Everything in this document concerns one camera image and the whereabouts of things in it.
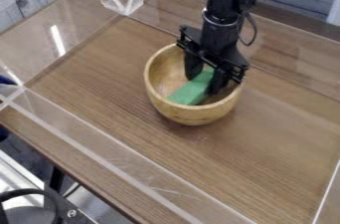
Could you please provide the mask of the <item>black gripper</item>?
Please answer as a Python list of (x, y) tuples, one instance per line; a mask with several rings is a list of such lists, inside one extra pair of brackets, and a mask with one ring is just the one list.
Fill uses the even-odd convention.
[(206, 93), (213, 96), (229, 81), (241, 83), (249, 63), (237, 49), (238, 27), (204, 25), (197, 29), (188, 25), (178, 27), (176, 45), (184, 51), (184, 74), (190, 81), (202, 66), (213, 68)]

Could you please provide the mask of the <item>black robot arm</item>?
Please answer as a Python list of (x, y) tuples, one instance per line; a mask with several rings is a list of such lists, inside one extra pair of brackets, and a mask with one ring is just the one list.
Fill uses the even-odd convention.
[(212, 68), (205, 93), (216, 95), (230, 81), (242, 82), (249, 63), (237, 49), (237, 43), (249, 46), (254, 42), (257, 28), (249, 10), (256, 0), (206, 0), (201, 10), (200, 28), (178, 27), (176, 45), (184, 51), (184, 74), (190, 81)]

